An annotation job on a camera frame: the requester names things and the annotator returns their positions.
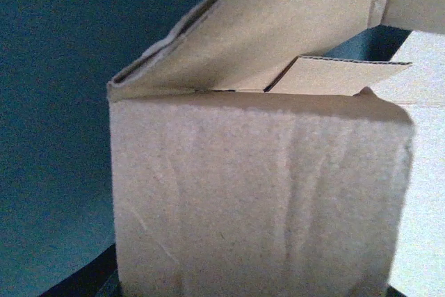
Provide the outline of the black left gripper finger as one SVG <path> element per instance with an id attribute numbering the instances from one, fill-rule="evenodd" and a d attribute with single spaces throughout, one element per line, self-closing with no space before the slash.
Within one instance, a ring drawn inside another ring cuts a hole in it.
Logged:
<path id="1" fill-rule="evenodd" d="M 115 244 L 41 296 L 121 296 Z"/>

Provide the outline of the cardboard box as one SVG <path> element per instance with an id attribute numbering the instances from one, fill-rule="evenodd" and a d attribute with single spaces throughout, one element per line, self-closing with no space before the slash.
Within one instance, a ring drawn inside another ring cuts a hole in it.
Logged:
<path id="1" fill-rule="evenodd" d="M 383 296 L 414 123 L 326 58 L 444 0 L 204 0 L 108 83 L 123 296 Z"/>

